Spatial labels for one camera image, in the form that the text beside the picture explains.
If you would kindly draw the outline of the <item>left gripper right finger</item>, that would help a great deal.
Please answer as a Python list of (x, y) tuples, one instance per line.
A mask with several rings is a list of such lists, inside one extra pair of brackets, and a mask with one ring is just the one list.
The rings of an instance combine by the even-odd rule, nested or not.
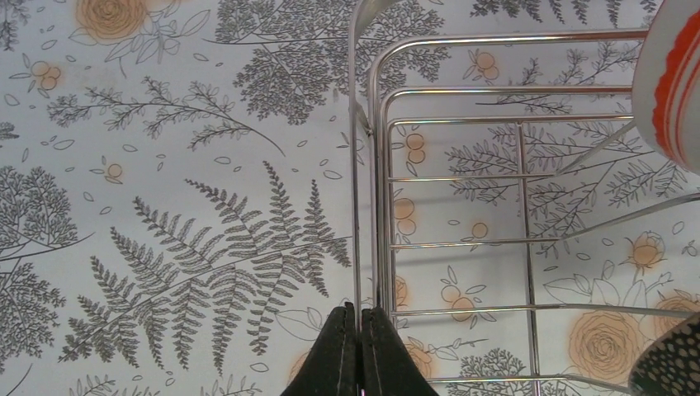
[(422, 376), (386, 312), (362, 310), (362, 379), (369, 396), (437, 396)]

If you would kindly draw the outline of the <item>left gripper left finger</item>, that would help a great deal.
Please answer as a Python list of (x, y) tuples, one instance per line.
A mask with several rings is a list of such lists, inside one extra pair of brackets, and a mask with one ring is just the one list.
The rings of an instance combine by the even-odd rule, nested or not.
[(357, 329), (352, 303), (334, 308), (282, 396), (353, 396), (357, 393)]

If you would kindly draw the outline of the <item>wire dish rack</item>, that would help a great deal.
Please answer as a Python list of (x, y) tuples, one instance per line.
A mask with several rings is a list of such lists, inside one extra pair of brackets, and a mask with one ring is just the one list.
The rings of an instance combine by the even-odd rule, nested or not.
[[(579, 81), (577, 84), (564, 84), (573, 82), (578, 78), (578, 66), (585, 59), (579, 59), (579, 53), (570, 52), (569, 61), (573, 68), (567, 74), (565, 81), (550, 85), (505, 85), (505, 86), (413, 86), (397, 87), (386, 91), (382, 87), (381, 75), (390, 63), (399, 60), (402, 55), (414, 52), (414, 50), (438, 50), (451, 47), (478, 47), (471, 48), (474, 57), (474, 68), (489, 69), (497, 66), (492, 58), (489, 62), (478, 60), (479, 50), (489, 46), (517, 46), (521, 45), (555, 45), (595, 43), (598, 45), (600, 60), (607, 59), (608, 52), (603, 50), (615, 50), (615, 43), (635, 41), (635, 45), (624, 47), (632, 50), (632, 59), (627, 59), (622, 53), (615, 53), (613, 58), (620, 59), (624, 63), (637, 64), (641, 53), (641, 47), (648, 33), (649, 27), (607, 30), (584, 31), (554, 31), (554, 32), (515, 32), (515, 33), (486, 33), (486, 34), (453, 34), (453, 35), (409, 35), (389, 44), (380, 50), (372, 61), (368, 61), (369, 69), (366, 71), (366, 79), (360, 82), (360, 88), (364, 89), (367, 104), (362, 105), (357, 101), (357, 82), (355, 81), (357, 68), (362, 66), (358, 62), (358, 45), (366, 39), (365, 30), (379, 21), (382, 13), (394, 5), (408, 5), (408, 1), (358, 1), (352, 13), (349, 24), (349, 54), (348, 72), (350, 77), (349, 97), (351, 113), (351, 129), (356, 132), (356, 127), (361, 126), (371, 142), (371, 264), (373, 301), (381, 307), (395, 327), (398, 318), (425, 317), (437, 320), (442, 319), (468, 319), (471, 324), (476, 324), (478, 319), (503, 319), (497, 324), (524, 325), (514, 330), (506, 329), (505, 335), (515, 336), (515, 341), (527, 342), (527, 361), (518, 358), (502, 348), (495, 348), (483, 356), (467, 356), (462, 359), (455, 354), (459, 342), (454, 345), (433, 346), (423, 344), (410, 338), (408, 346), (406, 340), (400, 336), (407, 348), (414, 364), (418, 367), (422, 376), (431, 387), (443, 384), (454, 391), (448, 395), (513, 395), (522, 392), (523, 395), (570, 395), (569, 392), (578, 392), (577, 385), (591, 388), (599, 395), (631, 395), (629, 394), (628, 379), (632, 367), (640, 355), (653, 342), (662, 337), (671, 328), (678, 325), (694, 314), (699, 314), (696, 309), (673, 310), (669, 305), (648, 305), (647, 295), (656, 286), (663, 286), (673, 279), (666, 273), (652, 283), (646, 283), (645, 276), (641, 273), (646, 264), (658, 263), (665, 258), (664, 252), (659, 247), (665, 246), (657, 233), (644, 233), (632, 242), (629, 260), (618, 264), (635, 264), (637, 269), (633, 276), (633, 282), (626, 293), (618, 294), (616, 286), (609, 281), (616, 273), (617, 264), (609, 262), (603, 266), (602, 273), (598, 277), (586, 278), (581, 274), (573, 277), (559, 278), (546, 282), (542, 288), (549, 294), (545, 296), (545, 302), (537, 301), (539, 285), (535, 285), (537, 276), (534, 264), (538, 254), (554, 254), (557, 256), (557, 248), (568, 248), (573, 242), (589, 234), (600, 233), (602, 229), (618, 226), (628, 222), (634, 223), (638, 219), (661, 219), (662, 212), (669, 209), (676, 210), (679, 214), (690, 215), (699, 204), (699, 192), (671, 197), (671, 192), (678, 187), (675, 183), (676, 176), (665, 176), (665, 172), (686, 171), (667, 159), (659, 172), (653, 167), (646, 167), (643, 161), (631, 162), (631, 167), (625, 175), (615, 172), (616, 164), (623, 159), (634, 159), (657, 152), (650, 147), (640, 136), (632, 114), (632, 84), (616, 82), (613, 85), (595, 84), (595, 76)], [(497, 96), (494, 103), (477, 103), (476, 110), (464, 110), (461, 115), (441, 115), (452, 111), (458, 112), (457, 104), (447, 104), (447, 99), (456, 97)], [(614, 97), (625, 96), (631, 100), (630, 111), (621, 112), (612, 110), (599, 110), (598, 114), (584, 114), (564, 110), (567, 103), (549, 103), (541, 99), (566, 99), (576, 96), (587, 97)], [(417, 110), (417, 115), (405, 115), (390, 120), (390, 107), (400, 98), (415, 97), (426, 100), (424, 105), (436, 106), (432, 110)], [(509, 103), (520, 102), (525, 99), (526, 105), (552, 104), (553, 110), (529, 111), (527, 114), (500, 114), (486, 111), (487, 105), (500, 106), (504, 101), (500, 99), (513, 99)], [(447, 154), (452, 155), (455, 169), (448, 170), (448, 174), (438, 176), (417, 176), (410, 167), (408, 171), (395, 170), (394, 134), (395, 132), (407, 132), (405, 127), (418, 127), (425, 130), (434, 126), (460, 126), (467, 127), (462, 131), (489, 132), (491, 129), (475, 130), (471, 127), (488, 126), (495, 127), (496, 132), (504, 132), (495, 141), (487, 136), (483, 143), (477, 142), (472, 147), (455, 148)], [(594, 167), (610, 165), (607, 171), (601, 170), (600, 178), (596, 182), (582, 182), (580, 186), (565, 187), (566, 183), (576, 182), (575, 177), (581, 171)], [(660, 187), (659, 202), (635, 211), (622, 208), (623, 214), (616, 210), (610, 213), (598, 215), (600, 223), (586, 225), (585, 217), (589, 210), (596, 209), (595, 201), (598, 198), (598, 185), (608, 180), (612, 175), (611, 190), (605, 194), (612, 195), (614, 205), (632, 205), (637, 192), (641, 190), (655, 192)], [(514, 231), (498, 231), (488, 227), (485, 236), (445, 237), (438, 242), (412, 243), (409, 228), (415, 228), (415, 210), (418, 201), (411, 200), (408, 196), (400, 194), (401, 187), (416, 187), (416, 190), (424, 187), (438, 187), (438, 182), (446, 182), (454, 187), (458, 195), (464, 195), (474, 203), (477, 200), (496, 205), (502, 200), (513, 198), (515, 201), (505, 202), (515, 204), (515, 217), (507, 218), (506, 214), (499, 214), (501, 224), (506, 229), (515, 228)], [(514, 272), (515, 280), (507, 280), (515, 289), (524, 291), (524, 302), (513, 302), (506, 297), (506, 304), (480, 303), (475, 299), (467, 298), (470, 291), (458, 288), (458, 279), (452, 268), (448, 265), (446, 279), (442, 291), (438, 291), (441, 303), (446, 308), (431, 306), (428, 309), (398, 308), (396, 302), (396, 259), (398, 252), (407, 253), (413, 250), (421, 253), (423, 259), (429, 259), (432, 253), (438, 253), (437, 258), (444, 257), (447, 253), (466, 253), (466, 249), (477, 247), (517, 247), (517, 253), (523, 256), (515, 257), (523, 259), (524, 273), (519, 274), (519, 264), (515, 268), (497, 268), (497, 276), (505, 280)], [(555, 311), (558, 314), (575, 314), (578, 317), (573, 323), (568, 341), (567, 354), (572, 357), (570, 368), (560, 373), (543, 373), (542, 358), (549, 352), (541, 347), (546, 347), (546, 337), (549, 332), (547, 324), (562, 324), (554, 319)], [(458, 373), (461, 376), (446, 378), (429, 378), (431, 364), (435, 360), (429, 354), (436, 357), (453, 357), (463, 370)]]

